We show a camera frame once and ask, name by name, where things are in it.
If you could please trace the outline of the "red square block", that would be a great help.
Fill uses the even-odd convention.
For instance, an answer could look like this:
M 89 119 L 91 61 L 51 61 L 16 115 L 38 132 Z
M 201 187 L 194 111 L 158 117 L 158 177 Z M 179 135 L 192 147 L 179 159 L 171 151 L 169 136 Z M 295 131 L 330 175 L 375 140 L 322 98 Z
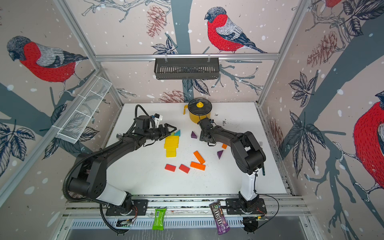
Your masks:
M 170 172 L 175 172 L 176 166 L 173 166 L 173 165 L 170 165 L 170 164 L 166 164 L 165 170 L 170 171 Z

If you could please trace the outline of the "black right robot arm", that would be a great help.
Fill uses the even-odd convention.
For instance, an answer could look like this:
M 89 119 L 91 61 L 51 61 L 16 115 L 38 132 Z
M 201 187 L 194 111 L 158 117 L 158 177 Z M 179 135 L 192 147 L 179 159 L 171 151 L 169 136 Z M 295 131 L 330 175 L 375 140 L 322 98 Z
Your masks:
M 200 141 L 210 147 L 223 143 L 231 148 L 237 167 L 243 173 L 239 197 L 226 199 L 227 214 L 259 214 L 266 215 L 264 200 L 257 193 L 258 171 L 264 169 L 266 155 L 253 133 L 236 133 L 216 126 L 212 119 L 198 121 L 201 128 Z

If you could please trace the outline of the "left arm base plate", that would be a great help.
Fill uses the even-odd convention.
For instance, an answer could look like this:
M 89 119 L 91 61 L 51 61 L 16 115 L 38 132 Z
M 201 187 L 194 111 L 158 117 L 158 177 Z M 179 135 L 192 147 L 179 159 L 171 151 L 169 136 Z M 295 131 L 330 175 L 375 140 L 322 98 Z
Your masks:
M 125 201 L 121 206 L 108 204 L 106 216 L 145 216 L 148 203 L 148 200 L 139 199 Z

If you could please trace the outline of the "small yellow block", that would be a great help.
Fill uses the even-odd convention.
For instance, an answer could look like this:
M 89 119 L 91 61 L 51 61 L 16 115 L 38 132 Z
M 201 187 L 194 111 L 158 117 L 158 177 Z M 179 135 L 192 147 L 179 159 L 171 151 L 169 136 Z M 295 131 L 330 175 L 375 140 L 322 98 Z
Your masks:
M 166 149 L 166 153 L 167 154 L 170 154 L 170 153 L 176 153 L 177 152 L 177 149 L 176 148 L 168 148 Z

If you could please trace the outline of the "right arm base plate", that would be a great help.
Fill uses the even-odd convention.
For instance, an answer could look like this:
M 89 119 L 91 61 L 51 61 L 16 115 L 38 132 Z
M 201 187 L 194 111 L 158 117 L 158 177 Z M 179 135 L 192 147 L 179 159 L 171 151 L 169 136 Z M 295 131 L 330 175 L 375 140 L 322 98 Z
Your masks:
M 225 206 L 228 215 L 266 215 L 267 209 L 264 199 L 255 198 L 251 201 L 244 199 L 225 199 Z

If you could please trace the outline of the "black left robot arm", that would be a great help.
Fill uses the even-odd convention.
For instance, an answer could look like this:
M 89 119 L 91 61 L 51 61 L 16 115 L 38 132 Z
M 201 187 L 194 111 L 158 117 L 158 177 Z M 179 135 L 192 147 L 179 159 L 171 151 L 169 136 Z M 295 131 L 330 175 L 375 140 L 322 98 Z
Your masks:
M 148 140 L 161 141 L 177 128 L 159 124 L 159 115 L 139 116 L 119 140 L 97 152 L 80 154 L 63 181 L 63 195 L 70 202 L 92 201 L 131 210 L 131 196 L 107 182 L 107 169 L 125 155 L 145 146 Z

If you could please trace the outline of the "long yellow rectangle block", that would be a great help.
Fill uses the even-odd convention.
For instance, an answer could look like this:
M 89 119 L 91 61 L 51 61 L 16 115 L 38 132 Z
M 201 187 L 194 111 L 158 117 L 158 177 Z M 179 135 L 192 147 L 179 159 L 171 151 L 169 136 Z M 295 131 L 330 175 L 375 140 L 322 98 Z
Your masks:
M 179 140 L 179 136 L 169 136 L 166 138 L 166 140 L 169 140 L 169 141 L 178 141 Z

